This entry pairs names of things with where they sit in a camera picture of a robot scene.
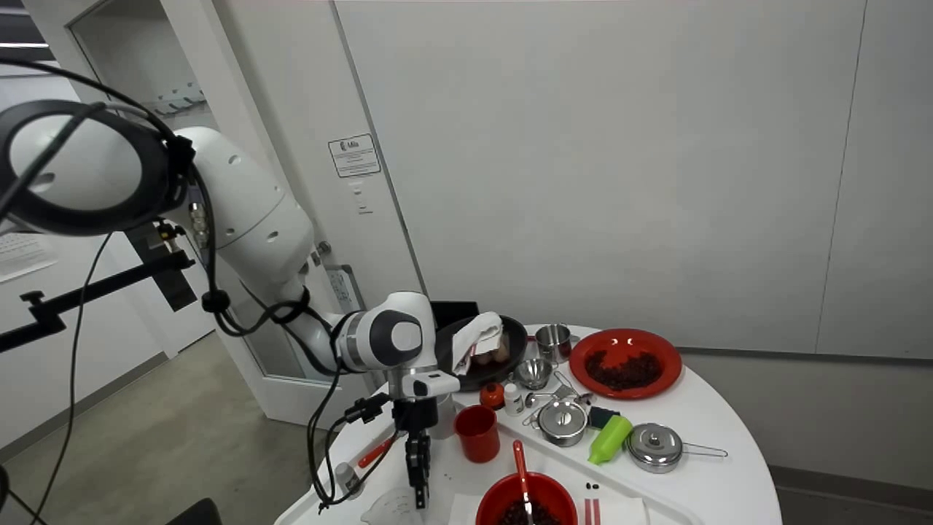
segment round white table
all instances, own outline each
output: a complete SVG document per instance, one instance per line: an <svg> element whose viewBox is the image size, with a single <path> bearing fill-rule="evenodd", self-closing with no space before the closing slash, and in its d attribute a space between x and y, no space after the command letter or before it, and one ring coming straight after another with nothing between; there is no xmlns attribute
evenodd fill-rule
<svg viewBox="0 0 933 525"><path fill-rule="evenodd" d="M574 377L563 366L563 379L570 379L579 390L586 390L574 383ZM453 407L477 407L477 395L459 395ZM695 370L682 367L675 388L659 396L638 404L618 404L595 396L592 407L622 411L633 424L663 424L682 434L685 444L704 444L726 450L729 458L704 458L685 453L682 465L675 472L653 475L641 472L631 456L595 466L590 465L590 444L595 431L590 431L579 447L560 450L550 444L536 427L529 424L529 411L520 415L516 407L501 409L500 439L501 450L493 465L469 465L461 456L461 444L449 434L449 427L437 431L431 440L431 491L429 510L412 510L412 491L407 482L407 458L402 439L388 453L382 466L369 479L366 491L324 514L319 514L315 491L299 498L277 525L351 525L351 522L426 522L426 525L474 525L478 498L485 491L507 475L512 466L512 440L522 439L529 450L529 466L536 472L550 472L560 479L574 497L579 509L585 509L585 484L601 484L603 522L627 522L638 525L781 525L781 509L775 497L775 484L765 465L758 444L751 430L732 411L732 407ZM375 424L347 427L341 439L334 444L337 465L354 465L366 450L386 440L391 434L388 409Z"/></svg>

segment robotic arm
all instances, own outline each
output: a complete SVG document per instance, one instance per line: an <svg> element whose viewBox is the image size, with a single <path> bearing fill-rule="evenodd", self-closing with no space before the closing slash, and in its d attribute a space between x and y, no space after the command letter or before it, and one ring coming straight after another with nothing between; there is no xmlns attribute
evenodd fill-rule
<svg viewBox="0 0 933 525"><path fill-rule="evenodd" d="M223 259L258 300L310 300L303 285L315 246L310 217L270 169L210 129L166 134L114 109L28 103L0 113L0 199L0 223L68 237L169 218L197 239L208 269L210 256ZM230 300L213 288L205 306L220 316ZM437 424L434 399L459 390L459 379L437 370L429 297L396 291L369 313L347 318L321 313L321 318L340 334L328 334L310 316L289 316L281 323L289 323L328 370L388 374L396 430L408 431L412 488L424 509L426 430Z"/></svg>

